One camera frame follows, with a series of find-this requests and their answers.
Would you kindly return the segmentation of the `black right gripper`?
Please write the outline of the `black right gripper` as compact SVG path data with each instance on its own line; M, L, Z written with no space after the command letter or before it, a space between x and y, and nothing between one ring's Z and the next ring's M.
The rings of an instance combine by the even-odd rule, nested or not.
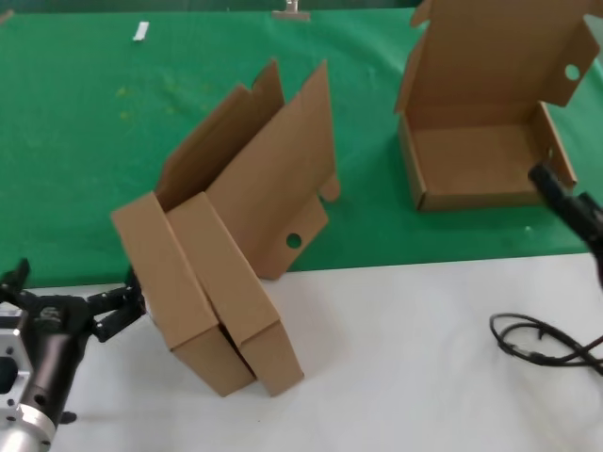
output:
M528 177L551 210L563 210L564 222L593 255L602 283L602 206L587 192L572 195L547 164L535 165Z

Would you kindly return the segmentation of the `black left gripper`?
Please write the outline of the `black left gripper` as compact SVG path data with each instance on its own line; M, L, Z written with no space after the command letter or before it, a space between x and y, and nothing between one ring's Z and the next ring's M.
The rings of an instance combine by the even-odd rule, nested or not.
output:
M122 287L93 295L88 302L76 296L23 292L29 272L30 264L23 258L1 276L1 302L27 312L24 344L33 376L22 403L58 420L91 334L105 343L132 325L144 315L144 296L133 268Z

